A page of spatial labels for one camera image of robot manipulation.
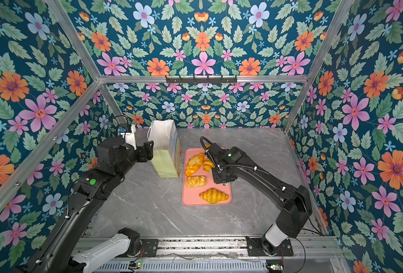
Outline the white and green paper bag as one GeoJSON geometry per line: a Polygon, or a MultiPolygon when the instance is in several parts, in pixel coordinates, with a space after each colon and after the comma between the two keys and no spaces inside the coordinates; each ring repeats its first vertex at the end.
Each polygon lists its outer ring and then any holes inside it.
{"type": "Polygon", "coordinates": [[[175,122],[172,119],[153,121],[148,140],[154,142],[151,162],[159,177],[179,178],[182,148],[175,122]]]}

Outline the golden croissant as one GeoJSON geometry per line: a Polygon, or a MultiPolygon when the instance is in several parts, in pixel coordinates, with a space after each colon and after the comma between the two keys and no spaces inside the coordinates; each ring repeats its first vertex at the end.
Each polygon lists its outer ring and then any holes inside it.
{"type": "Polygon", "coordinates": [[[219,202],[227,201],[229,199],[229,195],[217,190],[216,188],[210,188],[199,194],[199,197],[208,202],[209,204],[217,204],[219,202]]]}

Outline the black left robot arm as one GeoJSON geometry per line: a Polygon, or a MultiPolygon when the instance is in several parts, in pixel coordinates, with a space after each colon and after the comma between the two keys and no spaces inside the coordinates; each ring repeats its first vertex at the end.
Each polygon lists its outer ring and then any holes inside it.
{"type": "Polygon", "coordinates": [[[121,136],[101,142],[96,150],[98,164],[75,183],[67,200],[67,212],[26,265],[12,269],[14,273],[81,273],[86,262],[72,255],[74,247],[95,213],[136,163],[153,159],[153,141],[134,147],[121,136]]]}

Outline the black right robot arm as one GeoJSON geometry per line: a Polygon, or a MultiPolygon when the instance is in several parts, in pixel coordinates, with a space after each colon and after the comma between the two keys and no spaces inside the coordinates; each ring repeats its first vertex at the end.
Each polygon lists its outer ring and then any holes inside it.
{"type": "Polygon", "coordinates": [[[212,174],[216,184],[231,183],[240,177],[279,208],[277,219],[261,238],[266,254],[276,254],[285,240],[297,238],[312,215],[311,197],[305,186],[295,187],[281,181],[237,147],[224,149],[208,142],[208,145],[202,143],[202,148],[214,164],[212,174]]]}

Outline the long braided bread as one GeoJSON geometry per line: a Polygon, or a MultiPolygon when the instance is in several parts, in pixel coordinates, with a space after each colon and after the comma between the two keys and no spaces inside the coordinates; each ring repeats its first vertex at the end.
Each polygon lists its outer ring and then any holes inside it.
{"type": "Polygon", "coordinates": [[[186,165],[186,170],[185,170],[186,177],[192,176],[194,173],[196,173],[199,170],[199,168],[204,163],[204,158],[205,158],[205,154],[202,152],[202,153],[194,155],[192,158],[189,159],[189,161],[186,165]]]}

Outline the flat glazed pastry bread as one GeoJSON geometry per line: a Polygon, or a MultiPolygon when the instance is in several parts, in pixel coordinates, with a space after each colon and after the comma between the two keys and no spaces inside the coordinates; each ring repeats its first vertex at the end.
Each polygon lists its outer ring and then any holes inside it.
{"type": "Polygon", "coordinates": [[[207,184],[205,176],[189,176],[186,178],[186,185],[188,188],[202,188],[207,184]]]}

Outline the small round yellow bun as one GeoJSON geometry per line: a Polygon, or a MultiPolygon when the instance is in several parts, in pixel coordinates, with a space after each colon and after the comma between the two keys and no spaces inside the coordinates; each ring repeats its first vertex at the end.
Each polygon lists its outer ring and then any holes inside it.
{"type": "Polygon", "coordinates": [[[202,168],[206,172],[210,172],[215,167],[214,163],[209,159],[205,159],[202,168]]]}

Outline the aluminium frame post left rear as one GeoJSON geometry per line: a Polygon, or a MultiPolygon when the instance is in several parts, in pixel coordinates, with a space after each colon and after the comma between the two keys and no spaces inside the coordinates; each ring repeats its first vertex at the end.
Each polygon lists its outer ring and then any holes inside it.
{"type": "Polygon", "coordinates": [[[98,70],[98,67],[96,66],[93,58],[87,51],[75,26],[73,25],[70,17],[68,16],[61,2],[46,1],[46,3],[50,11],[54,15],[55,19],[60,24],[70,43],[72,44],[80,60],[85,65],[85,68],[88,70],[92,79],[92,84],[99,84],[99,90],[103,95],[104,99],[107,101],[109,109],[112,111],[112,114],[117,118],[119,123],[126,122],[126,120],[123,118],[123,113],[120,107],[118,106],[114,96],[111,94],[111,91],[109,90],[107,84],[102,81],[101,79],[102,74],[98,70]]]}

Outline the aluminium frame post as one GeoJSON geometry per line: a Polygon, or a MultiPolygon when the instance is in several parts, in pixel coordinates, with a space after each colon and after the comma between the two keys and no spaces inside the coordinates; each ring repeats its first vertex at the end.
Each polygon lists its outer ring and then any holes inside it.
{"type": "Polygon", "coordinates": [[[72,44],[80,60],[85,65],[85,68],[88,70],[92,79],[92,84],[99,84],[99,90],[103,95],[104,99],[107,101],[109,109],[112,111],[112,114],[117,118],[119,123],[126,122],[126,120],[123,118],[123,113],[120,107],[118,106],[114,96],[111,94],[111,91],[109,90],[107,84],[102,81],[101,79],[102,74],[98,70],[98,67],[96,66],[93,58],[87,51],[75,26],[73,25],[70,17],[68,16],[61,2],[46,1],[46,3],[50,11],[54,15],[55,19],[60,24],[70,43],[72,44]]]}
{"type": "Polygon", "coordinates": [[[316,57],[312,63],[312,66],[309,70],[309,74],[307,76],[307,81],[305,82],[304,86],[302,86],[299,96],[295,100],[295,104],[293,105],[288,122],[285,124],[283,128],[284,135],[288,135],[299,111],[302,107],[308,90],[312,87],[319,70],[321,69],[325,57],[329,53],[335,38],[338,35],[338,32],[343,25],[345,18],[348,16],[349,10],[351,9],[352,5],[354,4],[354,0],[342,0],[339,2],[339,6],[333,16],[332,22],[328,27],[327,34],[325,36],[324,41],[322,42],[319,51],[316,54],[316,57]]]}

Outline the black hook rail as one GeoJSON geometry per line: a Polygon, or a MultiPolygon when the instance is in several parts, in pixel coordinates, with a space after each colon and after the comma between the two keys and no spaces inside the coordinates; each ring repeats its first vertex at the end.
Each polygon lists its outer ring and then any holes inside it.
{"type": "Polygon", "coordinates": [[[168,84],[234,84],[237,76],[166,76],[168,84]]]}

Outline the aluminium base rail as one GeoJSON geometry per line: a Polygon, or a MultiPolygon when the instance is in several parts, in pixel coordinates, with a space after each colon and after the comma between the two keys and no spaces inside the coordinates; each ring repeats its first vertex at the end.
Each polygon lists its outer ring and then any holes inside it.
{"type": "Polygon", "coordinates": [[[119,254],[97,273],[349,273],[333,236],[286,239],[270,252],[260,235],[142,237],[141,251],[119,254]]]}

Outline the aluminium frame post right rear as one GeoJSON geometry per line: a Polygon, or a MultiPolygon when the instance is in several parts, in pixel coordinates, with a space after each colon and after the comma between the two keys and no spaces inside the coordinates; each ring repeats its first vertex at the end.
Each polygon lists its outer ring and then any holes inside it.
{"type": "Polygon", "coordinates": [[[348,16],[349,10],[351,9],[352,5],[354,4],[354,0],[342,0],[339,2],[339,6],[333,16],[332,22],[328,27],[327,34],[325,36],[324,41],[322,42],[319,51],[316,54],[316,57],[312,63],[312,66],[309,70],[309,74],[307,76],[307,81],[305,82],[304,86],[302,86],[299,96],[295,100],[295,104],[293,105],[288,122],[285,124],[283,128],[284,135],[288,135],[299,111],[302,107],[308,90],[312,87],[319,70],[321,69],[325,57],[329,53],[335,38],[338,35],[338,32],[343,25],[345,18],[348,16]]]}

